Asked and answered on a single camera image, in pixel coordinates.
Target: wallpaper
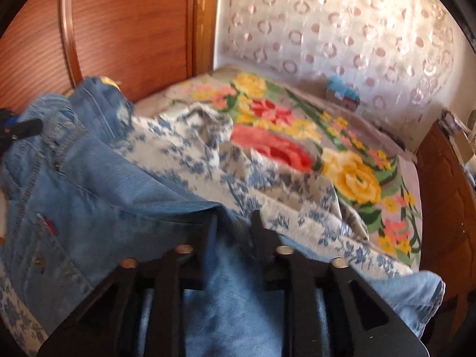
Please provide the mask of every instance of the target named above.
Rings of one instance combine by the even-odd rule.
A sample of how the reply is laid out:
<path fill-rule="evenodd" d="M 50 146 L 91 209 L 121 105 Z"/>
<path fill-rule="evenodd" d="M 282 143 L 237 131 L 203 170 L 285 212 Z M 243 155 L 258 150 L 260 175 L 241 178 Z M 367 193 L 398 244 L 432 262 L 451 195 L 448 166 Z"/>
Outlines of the wallpaper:
<path fill-rule="evenodd" d="M 217 50 L 289 83 L 339 76 L 358 114 L 411 144 L 454 62 L 439 0 L 220 0 Z"/>

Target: silver screw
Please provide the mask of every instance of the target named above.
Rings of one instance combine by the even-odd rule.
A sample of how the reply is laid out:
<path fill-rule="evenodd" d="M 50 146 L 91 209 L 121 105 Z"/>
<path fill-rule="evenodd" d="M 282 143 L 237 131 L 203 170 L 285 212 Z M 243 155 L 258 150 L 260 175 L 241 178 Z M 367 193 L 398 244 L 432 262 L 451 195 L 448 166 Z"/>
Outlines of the silver screw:
<path fill-rule="evenodd" d="M 349 267 L 349 263 L 343 257 L 335 257 L 334 259 L 332 259 L 331 263 L 335 268 Z"/>
<path fill-rule="evenodd" d="M 175 247 L 175 252 L 178 254 L 191 254 L 193 252 L 193 247 L 190 244 L 181 244 Z"/>
<path fill-rule="evenodd" d="M 291 255 L 294 252 L 294 248 L 289 245 L 280 245 L 276 247 L 276 252 L 280 255 Z"/>
<path fill-rule="evenodd" d="M 137 264 L 139 262 L 137 262 L 136 259 L 134 259 L 133 257 L 126 257 L 121 263 L 120 263 L 120 266 L 122 268 L 136 268 Z"/>

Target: floral bedsheet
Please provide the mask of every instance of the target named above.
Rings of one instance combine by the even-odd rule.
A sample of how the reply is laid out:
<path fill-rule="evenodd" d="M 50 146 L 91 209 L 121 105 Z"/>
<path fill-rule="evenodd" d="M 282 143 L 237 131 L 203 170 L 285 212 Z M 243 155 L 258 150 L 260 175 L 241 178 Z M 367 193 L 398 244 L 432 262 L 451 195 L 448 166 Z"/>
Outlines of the floral bedsheet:
<path fill-rule="evenodd" d="M 355 210 L 354 225 L 398 261 L 417 270 L 422 215 L 413 163 L 387 136 L 332 103 L 237 68 L 163 91 L 169 109 L 193 102 L 227 113 L 231 140 L 303 173 L 332 180 L 339 201 Z"/>

